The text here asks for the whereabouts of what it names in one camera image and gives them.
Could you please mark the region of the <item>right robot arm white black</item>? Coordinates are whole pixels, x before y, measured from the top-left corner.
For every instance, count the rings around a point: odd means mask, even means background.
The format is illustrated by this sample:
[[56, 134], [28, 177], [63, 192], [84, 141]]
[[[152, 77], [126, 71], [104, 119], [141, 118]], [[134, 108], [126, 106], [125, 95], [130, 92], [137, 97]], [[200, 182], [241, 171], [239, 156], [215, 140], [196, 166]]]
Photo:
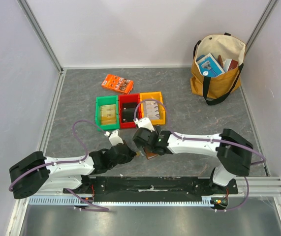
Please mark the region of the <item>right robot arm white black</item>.
[[138, 128], [132, 140], [138, 148], [160, 156], [190, 153], [216, 157], [220, 164], [208, 181], [209, 190], [216, 194], [234, 177], [247, 177], [250, 173], [253, 145], [232, 129], [214, 135], [185, 135]]

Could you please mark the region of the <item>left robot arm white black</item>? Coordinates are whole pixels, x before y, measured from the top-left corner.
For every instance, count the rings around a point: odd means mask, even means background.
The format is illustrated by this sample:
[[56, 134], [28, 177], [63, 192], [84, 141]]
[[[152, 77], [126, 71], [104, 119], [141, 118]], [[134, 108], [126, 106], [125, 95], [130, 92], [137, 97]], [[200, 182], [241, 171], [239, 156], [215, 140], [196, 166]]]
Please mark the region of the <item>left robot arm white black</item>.
[[103, 174], [117, 165], [131, 162], [135, 156], [136, 152], [126, 144], [70, 158], [45, 157], [42, 151], [36, 151], [9, 168], [9, 191], [17, 200], [37, 192], [65, 188], [86, 193], [91, 181], [84, 176]]

